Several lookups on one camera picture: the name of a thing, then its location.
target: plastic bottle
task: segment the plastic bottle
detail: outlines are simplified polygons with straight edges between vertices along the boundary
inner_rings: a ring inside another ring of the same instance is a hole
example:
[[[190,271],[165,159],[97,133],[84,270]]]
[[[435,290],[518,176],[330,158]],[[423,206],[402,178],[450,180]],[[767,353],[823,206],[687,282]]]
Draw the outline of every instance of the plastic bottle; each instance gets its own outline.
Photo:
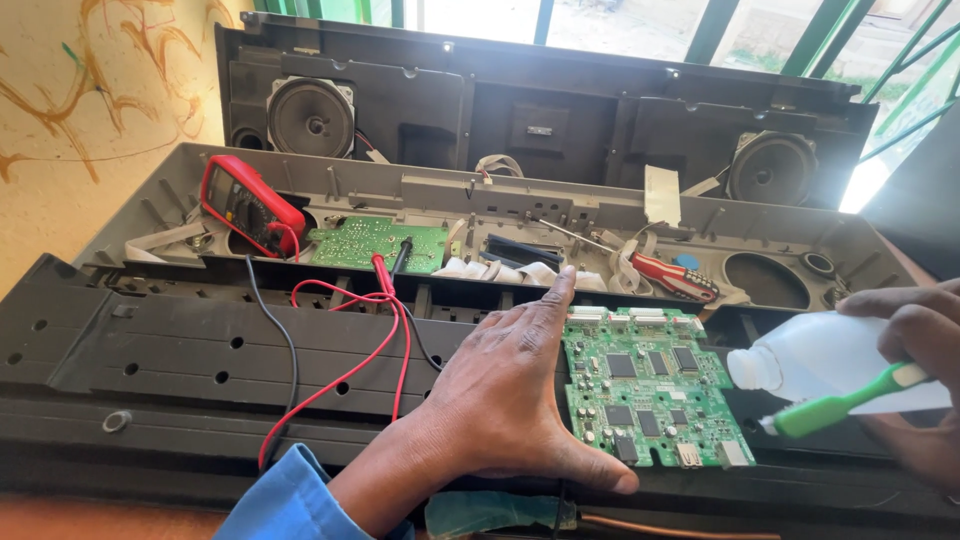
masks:
[[[836,311],[797,315],[750,349],[731,351],[727,355],[731,379],[744,390],[767,390],[792,402],[850,394],[890,367],[876,350],[886,326],[885,319],[848,317]],[[851,414],[951,405],[947,389],[933,381],[877,398]]]

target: green cloth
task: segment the green cloth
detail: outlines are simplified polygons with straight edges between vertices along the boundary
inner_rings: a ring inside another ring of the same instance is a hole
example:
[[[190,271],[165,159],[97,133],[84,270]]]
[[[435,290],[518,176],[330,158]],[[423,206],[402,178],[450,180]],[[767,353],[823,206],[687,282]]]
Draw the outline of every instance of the green cloth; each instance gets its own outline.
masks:
[[[549,528],[557,519],[556,497],[520,497],[499,491],[447,491],[430,498],[424,510],[433,540],[452,540],[471,532],[529,526]],[[564,502],[560,528],[577,527],[577,506]]]

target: toothbrush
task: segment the toothbrush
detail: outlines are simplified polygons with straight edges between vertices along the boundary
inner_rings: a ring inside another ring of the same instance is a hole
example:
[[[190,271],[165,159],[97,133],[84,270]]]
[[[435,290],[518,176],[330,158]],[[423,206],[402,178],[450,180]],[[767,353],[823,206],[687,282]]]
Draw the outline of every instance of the toothbrush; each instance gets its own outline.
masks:
[[[792,405],[773,416],[764,417],[760,425],[768,434],[797,439],[840,422],[854,408],[880,396],[900,392],[929,380],[931,377],[917,364],[899,362],[851,394],[825,396]]]

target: circuit board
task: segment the circuit board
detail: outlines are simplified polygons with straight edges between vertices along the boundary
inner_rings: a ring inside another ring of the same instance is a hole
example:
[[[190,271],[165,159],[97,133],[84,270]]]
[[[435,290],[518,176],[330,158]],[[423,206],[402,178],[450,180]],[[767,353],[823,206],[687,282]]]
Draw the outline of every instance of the circuit board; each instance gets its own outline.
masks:
[[[577,438],[636,467],[756,465],[720,391],[730,376],[700,350],[703,337],[676,309],[571,307],[565,390]]]
[[[387,268],[394,267],[400,242],[413,237],[413,249],[407,255],[404,272],[430,274],[444,260],[446,227],[394,225],[389,217],[348,217],[337,229],[314,229],[307,238],[318,242],[313,264],[371,268],[373,253],[383,256]]]

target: blue shirt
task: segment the blue shirt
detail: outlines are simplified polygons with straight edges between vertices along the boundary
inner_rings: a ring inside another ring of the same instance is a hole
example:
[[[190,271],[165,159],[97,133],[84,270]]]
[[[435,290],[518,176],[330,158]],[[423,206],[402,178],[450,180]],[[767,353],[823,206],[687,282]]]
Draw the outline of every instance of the blue shirt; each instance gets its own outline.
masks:
[[[294,445],[237,503],[214,540],[372,540],[327,491],[329,481],[306,446]],[[404,522],[387,537],[413,540],[413,526]]]

